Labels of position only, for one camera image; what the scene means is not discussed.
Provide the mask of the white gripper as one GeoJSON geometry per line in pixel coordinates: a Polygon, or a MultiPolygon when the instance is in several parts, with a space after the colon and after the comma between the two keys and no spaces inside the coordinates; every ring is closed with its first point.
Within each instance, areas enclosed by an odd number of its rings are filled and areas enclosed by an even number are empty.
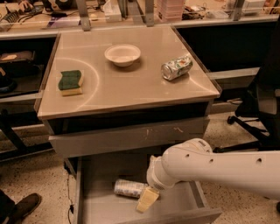
{"type": "Polygon", "coordinates": [[[136,210],[140,213],[144,213],[156,202],[159,191],[168,190],[175,186],[175,179],[166,173],[161,157],[150,157],[146,179],[150,186],[144,188],[137,202],[136,210]]]}

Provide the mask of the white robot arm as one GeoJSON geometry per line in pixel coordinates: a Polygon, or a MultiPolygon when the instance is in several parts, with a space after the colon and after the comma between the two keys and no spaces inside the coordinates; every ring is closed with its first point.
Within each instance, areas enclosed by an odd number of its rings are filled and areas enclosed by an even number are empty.
{"type": "Polygon", "coordinates": [[[206,181],[280,200],[280,151],[216,153],[208,142],[194,138],[150,157],[147,184],[157,191],[181,181],[206,181]]]}

